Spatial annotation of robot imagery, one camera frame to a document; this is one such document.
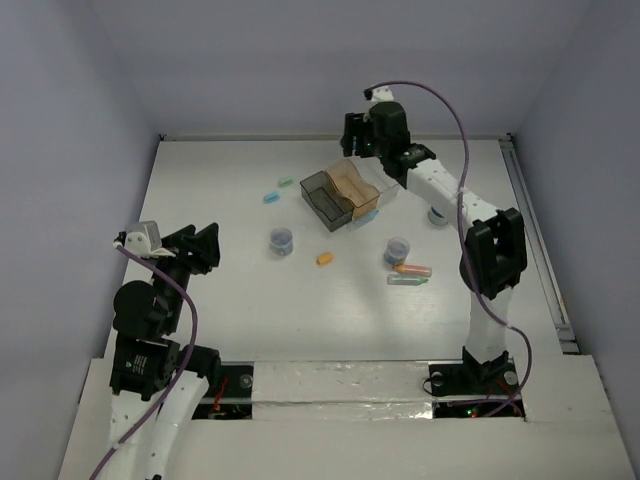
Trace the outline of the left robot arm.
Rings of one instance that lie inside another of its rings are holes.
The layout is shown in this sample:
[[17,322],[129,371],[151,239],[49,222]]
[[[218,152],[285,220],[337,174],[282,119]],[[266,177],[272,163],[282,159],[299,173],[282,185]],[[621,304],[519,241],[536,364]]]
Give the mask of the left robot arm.
[[113,300],[109,449],[94,479],[164,479],[176,443],[204,395],[221,383],[218,350],[196,343],[189,280],[220,262],[219,226],[187,225],[161,236],[154,221],[120,232],[114,248],[148,269]]

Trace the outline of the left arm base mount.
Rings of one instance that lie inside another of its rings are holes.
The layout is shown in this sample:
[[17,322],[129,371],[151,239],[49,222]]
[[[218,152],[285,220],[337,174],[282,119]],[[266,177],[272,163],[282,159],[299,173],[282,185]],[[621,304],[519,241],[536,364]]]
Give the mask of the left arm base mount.
[[193,420],[248,420],[252,418],[254,365],[223,363],[218,383],[200,400]]

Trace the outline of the orange marker cap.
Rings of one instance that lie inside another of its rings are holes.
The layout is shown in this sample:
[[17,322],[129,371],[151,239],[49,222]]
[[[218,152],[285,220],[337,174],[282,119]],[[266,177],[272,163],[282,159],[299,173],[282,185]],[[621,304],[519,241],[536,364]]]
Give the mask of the orange marker cap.
[[316,257],[316,264],[318,266],[325,266],[330,264],[334,260],[334,254],[331,252],[324,252]]

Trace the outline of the green marker cap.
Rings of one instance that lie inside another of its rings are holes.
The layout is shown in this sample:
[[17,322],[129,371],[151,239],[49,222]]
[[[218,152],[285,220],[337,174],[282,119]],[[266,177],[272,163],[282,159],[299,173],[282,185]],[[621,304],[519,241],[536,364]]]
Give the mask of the green marker cap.
[[282,177],[278,180],[277,184],[279,188],[284,188],[294,183],[294,179],[291,176]]

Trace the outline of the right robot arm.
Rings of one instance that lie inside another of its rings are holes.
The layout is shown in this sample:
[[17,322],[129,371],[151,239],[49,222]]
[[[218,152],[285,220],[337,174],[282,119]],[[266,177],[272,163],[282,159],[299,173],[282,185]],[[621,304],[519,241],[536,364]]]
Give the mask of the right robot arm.
[[460,379],[470,391],[486,390],[508,365],[508,306],[527,267],[521,213],[500,209],[460,186],[432,150],[412,142],[406,112],[396,101],[346,114],[341,146],[346,156],[378,158],[387,176],[455,227],[462,250],[459,272],[471,292]]

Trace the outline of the green highlighter marker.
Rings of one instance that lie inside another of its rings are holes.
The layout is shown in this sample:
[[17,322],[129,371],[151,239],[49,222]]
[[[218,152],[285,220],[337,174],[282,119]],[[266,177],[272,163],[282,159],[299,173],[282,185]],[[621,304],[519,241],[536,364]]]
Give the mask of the green highlighter marker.
[[429,278],[423,275],[403,274],[389,274],[386,278],[387,284],[392,286],[419,286],[428,280]]

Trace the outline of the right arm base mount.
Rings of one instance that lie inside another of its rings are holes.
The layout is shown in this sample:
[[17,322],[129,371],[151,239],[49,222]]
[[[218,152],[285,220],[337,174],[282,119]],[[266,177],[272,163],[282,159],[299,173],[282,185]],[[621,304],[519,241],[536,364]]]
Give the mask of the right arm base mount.
[[484,379],[475,378],[463,362],[430,364],[422,382],[436,419],[524,418],[521,395],[515,394],[518,387],[519,378],[511,359]]

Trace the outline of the blue lidded round tin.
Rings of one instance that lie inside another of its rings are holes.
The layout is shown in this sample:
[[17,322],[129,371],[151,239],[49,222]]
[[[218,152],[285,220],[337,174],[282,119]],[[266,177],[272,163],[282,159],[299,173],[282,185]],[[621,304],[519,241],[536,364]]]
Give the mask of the blue lidded round tin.
[[445,217],[443,217],[438,211],[436,211],[433,207],[428,211],[428,219],[430,222],[436,226],[446,226],[448,221]]

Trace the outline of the orange highlighter marker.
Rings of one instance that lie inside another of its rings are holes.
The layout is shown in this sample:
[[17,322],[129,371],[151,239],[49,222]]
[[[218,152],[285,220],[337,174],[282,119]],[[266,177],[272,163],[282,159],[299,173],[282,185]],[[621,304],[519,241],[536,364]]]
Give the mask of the orange highlighter marker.
[[430,267],[410,265],[410,264],[397,264],[393,266],[393,269],[401,275],[415,275],[430,278],[432,275],[432,269]]

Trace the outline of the clear jar of pins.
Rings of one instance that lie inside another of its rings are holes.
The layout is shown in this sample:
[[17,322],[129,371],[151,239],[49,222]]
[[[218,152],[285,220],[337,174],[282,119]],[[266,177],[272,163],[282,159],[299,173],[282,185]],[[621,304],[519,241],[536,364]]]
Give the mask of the clear jar of pins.
[[388,240],[383,254],[386,263],[391,266],[403,264],[409,255],[410,244],[402,237],[393,237]]
[[292,232],[285,227],[273,229],[270,232],[269,247],[276,255],[290,255],[294,248]]

